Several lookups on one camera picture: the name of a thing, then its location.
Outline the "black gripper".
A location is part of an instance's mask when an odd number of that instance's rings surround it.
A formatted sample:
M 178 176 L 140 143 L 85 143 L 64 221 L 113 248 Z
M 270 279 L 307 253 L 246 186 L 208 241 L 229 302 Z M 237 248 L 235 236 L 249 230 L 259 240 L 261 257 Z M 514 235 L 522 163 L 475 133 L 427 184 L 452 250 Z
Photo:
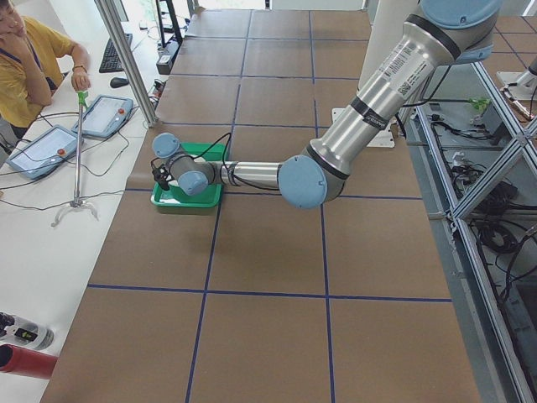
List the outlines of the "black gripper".
M 167 191 L 169 189 L 168 183 L 170 181 L 170 174 L 164 164 L 161 164 L 159 166 L 152 165 L 152 175 L 154 181 L 159 183 L 160 187 L 164 191 Z

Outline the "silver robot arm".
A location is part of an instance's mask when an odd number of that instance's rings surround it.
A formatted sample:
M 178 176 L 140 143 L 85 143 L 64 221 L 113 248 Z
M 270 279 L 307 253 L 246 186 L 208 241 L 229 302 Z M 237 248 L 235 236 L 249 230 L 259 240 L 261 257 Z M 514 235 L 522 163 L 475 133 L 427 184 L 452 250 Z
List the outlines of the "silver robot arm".
M 337 198 L 352 162 L 439 66 L 481 61 L 493 47 L 499 1 L 420 1 L 402 24 L 392 51 L 362 84 L 326 133 L 284 162 L 204 161 L 188 154 L 171 133 L 152 143 L 161 165 L 152 167 L 164 190 L 176 181 L 188 196 L 210 185 L 277 191 L 303 209 Z

